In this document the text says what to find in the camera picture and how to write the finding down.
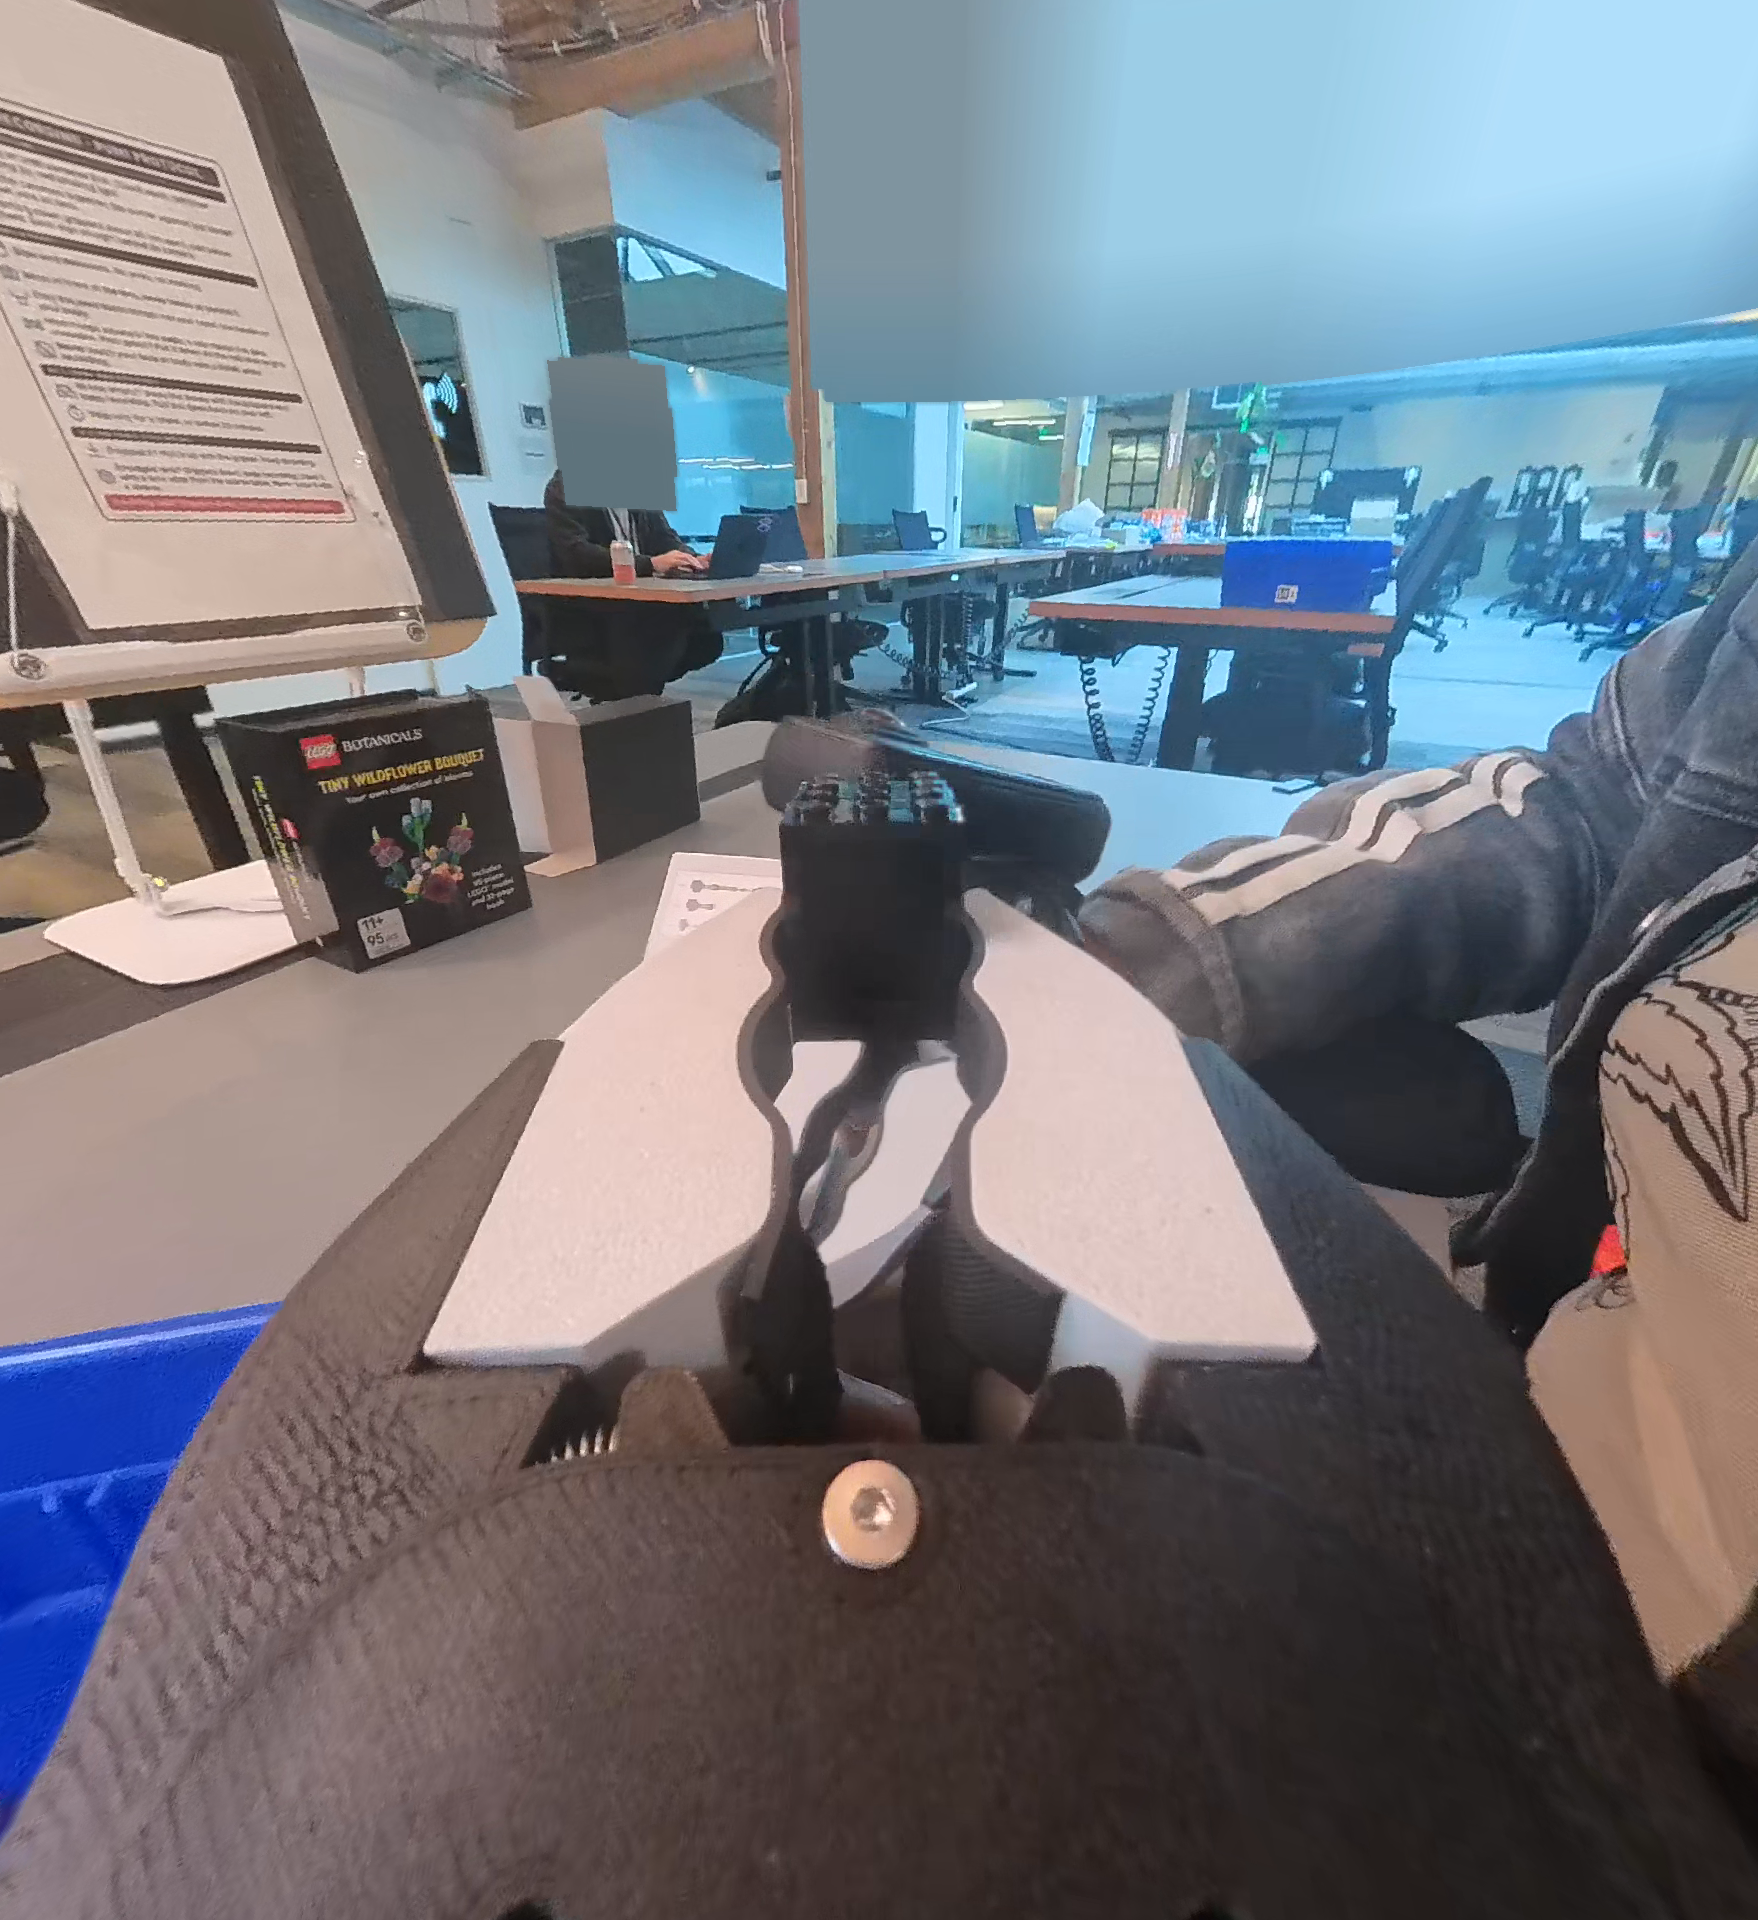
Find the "wooden pillar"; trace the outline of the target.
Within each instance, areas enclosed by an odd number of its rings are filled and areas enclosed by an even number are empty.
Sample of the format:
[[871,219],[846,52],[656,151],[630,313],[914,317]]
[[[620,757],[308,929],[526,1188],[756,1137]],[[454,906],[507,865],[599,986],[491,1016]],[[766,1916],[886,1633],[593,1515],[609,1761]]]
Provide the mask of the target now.
[[817,393],[808,326],[808,216],[797,68],[797,4],[774,22],[774,108],[779,127],[781,216],[787,268],[787,432],[795,452],[795,516],[813,559],[836,556],[836,457],[832,405]]

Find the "person's floral shirt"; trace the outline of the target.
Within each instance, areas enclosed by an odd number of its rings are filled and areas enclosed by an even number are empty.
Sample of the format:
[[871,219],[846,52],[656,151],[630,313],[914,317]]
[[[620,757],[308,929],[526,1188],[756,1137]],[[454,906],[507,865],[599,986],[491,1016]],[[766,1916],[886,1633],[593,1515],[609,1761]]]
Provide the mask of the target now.
[[1527,1371],[1671,1675],[1758,1592],[1758,904],[1616,1017],[1597,1090],[1625,1270]]

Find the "black laptop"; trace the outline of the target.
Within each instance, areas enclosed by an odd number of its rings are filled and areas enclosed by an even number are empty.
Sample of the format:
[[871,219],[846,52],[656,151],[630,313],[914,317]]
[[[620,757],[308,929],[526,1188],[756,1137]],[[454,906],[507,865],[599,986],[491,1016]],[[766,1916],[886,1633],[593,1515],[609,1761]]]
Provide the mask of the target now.
[[705,557],[708,582],[747,582],[808,563],[795,507],[744,509],[719,517]]

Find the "document stand with instruction sheet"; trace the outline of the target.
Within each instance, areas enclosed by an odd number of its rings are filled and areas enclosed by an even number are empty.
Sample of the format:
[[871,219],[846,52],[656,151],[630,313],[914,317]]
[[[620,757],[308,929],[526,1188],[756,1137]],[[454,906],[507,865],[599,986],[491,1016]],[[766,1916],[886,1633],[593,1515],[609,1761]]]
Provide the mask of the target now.
[[0,2],[0,715],[61,706],[149,986],[299,946],[262,860],[160,884],[95,699],[471,646],[491,594],[276,4]]

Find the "person's denim jacket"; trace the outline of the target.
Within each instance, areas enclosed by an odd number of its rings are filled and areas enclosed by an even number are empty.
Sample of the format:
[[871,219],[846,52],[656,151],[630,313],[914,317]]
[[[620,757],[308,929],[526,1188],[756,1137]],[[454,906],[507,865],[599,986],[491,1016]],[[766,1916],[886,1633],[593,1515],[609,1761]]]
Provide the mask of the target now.
[[1518,1349],[1574,1292],[1608,1218],[1598,1067],[1664,968],[1758,913],[1758,542],[1668,635],[1625,655],[1551,736],[1489,879],[1469,1016],[1553,1007],[1540,1130],[1511,1188],[1457,1239]]

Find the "black office chair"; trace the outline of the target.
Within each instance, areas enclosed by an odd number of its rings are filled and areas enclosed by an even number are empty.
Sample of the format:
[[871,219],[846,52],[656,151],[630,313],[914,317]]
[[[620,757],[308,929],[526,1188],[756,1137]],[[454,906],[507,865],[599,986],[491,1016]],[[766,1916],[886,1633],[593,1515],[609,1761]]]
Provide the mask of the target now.
[[1414,527],[1394,568],[1394,646],[1426,636],[1439,648],[1447,636],[1442,624],[1457,599],[1457,573],[1469,551],[1481,543],[1489,477],[1446,492]]

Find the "large blue plastic bin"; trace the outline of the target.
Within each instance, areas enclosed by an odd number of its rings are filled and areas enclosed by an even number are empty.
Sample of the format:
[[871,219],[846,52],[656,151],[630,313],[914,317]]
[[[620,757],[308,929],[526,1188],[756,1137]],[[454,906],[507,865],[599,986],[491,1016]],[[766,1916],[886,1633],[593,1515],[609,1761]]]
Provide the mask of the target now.
[[0,1349],[0,1796],[49,1760],[133,1549],[253,1304]]

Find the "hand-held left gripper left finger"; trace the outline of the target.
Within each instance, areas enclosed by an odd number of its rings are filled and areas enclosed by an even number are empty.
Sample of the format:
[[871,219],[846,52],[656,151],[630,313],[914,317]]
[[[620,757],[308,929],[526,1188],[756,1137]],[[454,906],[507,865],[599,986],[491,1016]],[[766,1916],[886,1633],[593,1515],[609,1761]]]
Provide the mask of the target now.
[[774,1117],[745,1090],[740,1038],[771,992],[775,907],[771,886],[751,891],[567,1030],[426,1361],[722,1365],[722,1286],[774,1204]]

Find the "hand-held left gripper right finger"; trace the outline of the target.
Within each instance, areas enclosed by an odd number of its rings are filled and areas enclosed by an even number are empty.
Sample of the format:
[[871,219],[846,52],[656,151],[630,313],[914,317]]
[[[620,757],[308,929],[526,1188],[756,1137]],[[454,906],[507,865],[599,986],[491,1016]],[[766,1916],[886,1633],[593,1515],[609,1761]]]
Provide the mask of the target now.
[[1307,1311],[1179,1031],[1084,950],[964,893],[977,1091],[951,1218],[1011,1286],[993,1369],[1303,1362]]

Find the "long wooden desk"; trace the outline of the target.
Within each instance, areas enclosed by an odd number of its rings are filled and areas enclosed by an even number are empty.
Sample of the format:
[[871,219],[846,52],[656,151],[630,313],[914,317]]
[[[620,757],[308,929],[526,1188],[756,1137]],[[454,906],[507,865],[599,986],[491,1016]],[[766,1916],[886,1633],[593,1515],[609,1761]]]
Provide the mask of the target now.
[[960,712],[962,699],[977,694],[968,675],[960,687],[947,687],[949,642],[970,633],[962,605],[968,598],[991,599],[989,673],[1005,661],[1011,599],[1034,599],[1053,584],[1067,563],[1063,547],[1000,547],[954,549],[929,552],[884,551],[859,557],[807,559],[787,568],[761,568],[751,579],[716,582],[701,577],[674,579],[540,579],[518,582],[515,594],[525,603],[603,603],[617,612],[665,607],[670,612],[705,608],[718,633],[797,633],[797,655],[807,712],[830,716],[841,705],[834,635],[863,619],[904,621],[904,608],[927,605],[929,613],[912,636],[906,697],[921,706]]

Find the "lego instruction booklet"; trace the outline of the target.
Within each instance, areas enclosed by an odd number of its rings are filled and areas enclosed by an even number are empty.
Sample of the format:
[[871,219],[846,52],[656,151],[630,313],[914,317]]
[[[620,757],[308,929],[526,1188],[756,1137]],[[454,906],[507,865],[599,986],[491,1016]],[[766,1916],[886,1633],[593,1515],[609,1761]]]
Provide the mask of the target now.
[[775,857],[674,851],[645,937],[645,962],[747,897],[781,893]]

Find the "black lego block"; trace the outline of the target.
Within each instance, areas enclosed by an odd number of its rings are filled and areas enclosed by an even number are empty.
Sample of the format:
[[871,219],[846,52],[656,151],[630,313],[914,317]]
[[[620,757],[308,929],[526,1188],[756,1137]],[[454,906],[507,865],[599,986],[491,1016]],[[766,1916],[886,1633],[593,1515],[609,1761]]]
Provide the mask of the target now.
[[970,930],[947,779],[810,776],[779,824],[774,960],[795,1044],[954,1044]]

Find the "black cardboard box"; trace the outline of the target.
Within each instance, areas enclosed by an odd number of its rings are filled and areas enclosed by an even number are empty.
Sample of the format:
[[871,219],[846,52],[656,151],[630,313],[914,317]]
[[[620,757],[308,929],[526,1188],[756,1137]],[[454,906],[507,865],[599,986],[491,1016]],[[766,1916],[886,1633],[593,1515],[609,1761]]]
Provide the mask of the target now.
[[526,870],[590,870],[700,821],[693,706],[561,697],[546,678],[483,691]]

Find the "black lego set box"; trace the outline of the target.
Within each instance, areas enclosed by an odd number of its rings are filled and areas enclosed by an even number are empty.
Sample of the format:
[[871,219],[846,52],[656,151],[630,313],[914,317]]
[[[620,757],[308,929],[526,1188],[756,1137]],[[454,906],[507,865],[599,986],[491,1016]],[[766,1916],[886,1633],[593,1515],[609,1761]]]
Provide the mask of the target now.
[[217,726],[295,942],[366,974],[532,907],[479,694],[378,694]]

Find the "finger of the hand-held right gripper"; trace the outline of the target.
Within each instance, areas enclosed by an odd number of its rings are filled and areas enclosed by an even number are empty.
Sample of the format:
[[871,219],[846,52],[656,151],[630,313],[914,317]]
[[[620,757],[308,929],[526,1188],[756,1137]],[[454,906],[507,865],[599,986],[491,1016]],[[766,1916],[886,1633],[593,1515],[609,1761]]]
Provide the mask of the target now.
[[951,1054],[904,1069],[886,1091],[877,1123],[858,1144],[834,1151],[817,1179],[830,1200],[817,1223],[832,1307],[848,1307],[884,1283],[925,1230],[947,1193],[947,1162],[958,1133],[958,1062]]
[[795,1193],[834,1201],[871,1165],[880,1140],[880,1052],[858,1044],[802,1044],[792,1063]]

